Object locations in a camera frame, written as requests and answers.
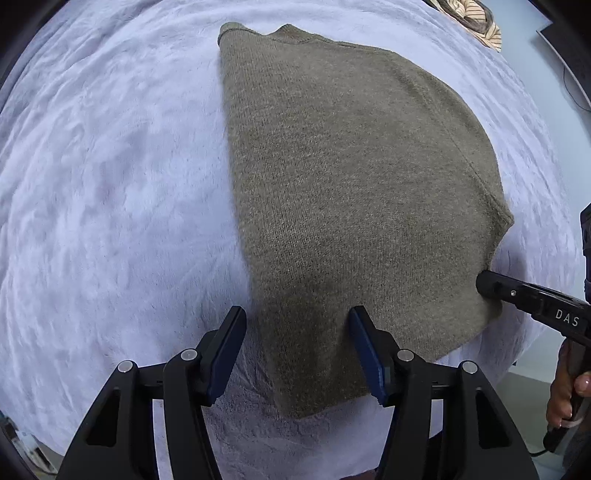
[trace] human hand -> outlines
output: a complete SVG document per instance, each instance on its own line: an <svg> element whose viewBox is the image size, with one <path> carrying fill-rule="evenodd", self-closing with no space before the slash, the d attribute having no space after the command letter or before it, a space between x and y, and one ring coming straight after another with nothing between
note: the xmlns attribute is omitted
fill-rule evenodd
<svg viewBox="0 0 591 480"><path fill-rule="evenodd" d="M565 340L558 352L558 365L556 366L556 376L550 386L550 399L546 408L546 420L552 427L560 427L561 422L568 420L572 412L570 397L574 390L581 397L591 397L591 372L580 375L573 381L569 375L570 341Z"/></svg>

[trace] blue gripper pad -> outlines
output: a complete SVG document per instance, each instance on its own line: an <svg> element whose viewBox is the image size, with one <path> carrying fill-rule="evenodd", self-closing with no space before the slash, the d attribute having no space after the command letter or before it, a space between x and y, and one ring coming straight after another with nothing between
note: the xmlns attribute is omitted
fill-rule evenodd
<svg viewBox="0 0 591 480"><path fill-rule="evenodd" d="M378 403L384 405L391 394L394 363L382 348L378 333L364 307L357 306L349 310L349 334L355 344L365 381Z"/></svg>

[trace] black cable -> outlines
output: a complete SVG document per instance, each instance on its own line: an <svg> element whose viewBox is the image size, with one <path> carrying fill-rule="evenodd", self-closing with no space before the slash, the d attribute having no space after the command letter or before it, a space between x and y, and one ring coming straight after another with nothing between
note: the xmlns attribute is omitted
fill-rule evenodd
<svg viewBox="0 0 591 480"><path fill-rule="evenodd" d="M540 455L543 455L543 454L545 454L547 451L548 451L548 450L544 449L544 450L542 450L541 452L535 452L535 453L531 453L531 452L530 452L530 456L531 456L532 458L533 458L533 457L539 457Z"/></svg>
<svg viewBox="0 0 591 480"><path fill-rule="evenodd" d="M569 93L570 97L573 99L573 102L576 106L578 106L581 110L584 110L585 112L590 112L591 110L589 110L588 108L585 108L584 106L579 105L579 103L577 102L577 100L574 99L573 94L570 93L569 88L566 86L566 67L562 67L562 81L564 83L564 88L566 88L566 91Z"/></svg>

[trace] floor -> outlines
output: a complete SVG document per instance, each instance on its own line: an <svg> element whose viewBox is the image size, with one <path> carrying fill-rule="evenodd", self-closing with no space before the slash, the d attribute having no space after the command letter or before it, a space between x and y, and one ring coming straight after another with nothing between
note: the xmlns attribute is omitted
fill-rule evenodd
<svg viewBox="0 0 591 480"><path fill-rule="evenodd" d="M502 55L526 85L544 117L560 163L575 238L579 239L579 213L591 203L591 113L580 109L563 81L563 64L538 35L549 20L528 0L484 0L503 35ZM566 84L580 105L587 106L566 73ZM567 293L584 298L584 258L573 265L576 284ZM522 356L499 385L499 395L528 447L539 450L546 429L545 404L554 378L556 353L563 337L548 330ZM541 480L561 477L560 458L545 454L536 459Z"/></svg>

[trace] white plush fabric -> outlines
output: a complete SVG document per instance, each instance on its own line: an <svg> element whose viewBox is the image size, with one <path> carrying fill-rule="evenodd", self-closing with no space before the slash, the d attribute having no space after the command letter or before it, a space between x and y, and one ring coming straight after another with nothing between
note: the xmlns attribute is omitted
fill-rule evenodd
<svg viewBox="0 0 591 480"><path fill-rule="evenodd" d="M119 361L164 362L231 305L252 314L216 44L226 21L387 48L450 85L488 133L515 215L495 268L570 289L579 259L537 108L501 55L423 2L70 0L0 90L0 408L60 453ZM505 308L442 362L473 359L494 382L541 328ZM268 399L251 332L206 409L224 478L378 464L391 410L374 398L298 421ZM157 445L162 458L160 430Z"/></svg>

